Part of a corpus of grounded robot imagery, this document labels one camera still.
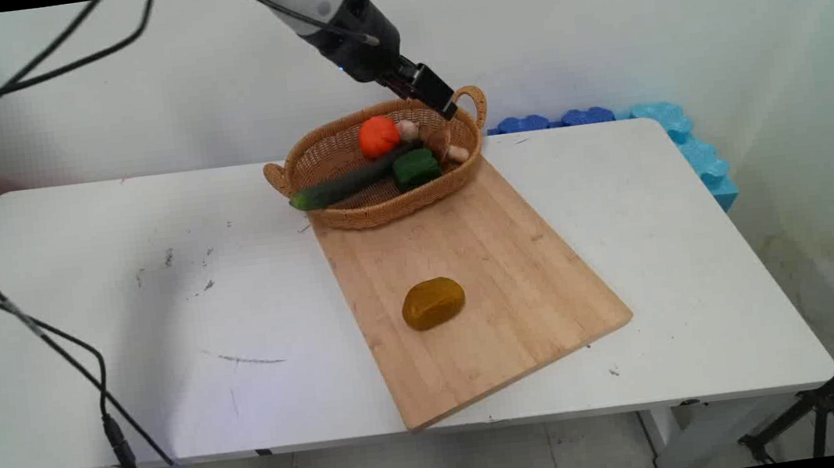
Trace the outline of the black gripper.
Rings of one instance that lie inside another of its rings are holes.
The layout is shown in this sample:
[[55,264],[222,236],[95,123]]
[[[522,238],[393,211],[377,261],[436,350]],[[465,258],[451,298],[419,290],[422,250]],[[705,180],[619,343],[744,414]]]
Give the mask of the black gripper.
[[454,119],[455,91],[424,63],[401,55],[399,32],[370,0],[342,0],[315,47],[360,83],[378,82],[403,100],[423,102],[445,122]]

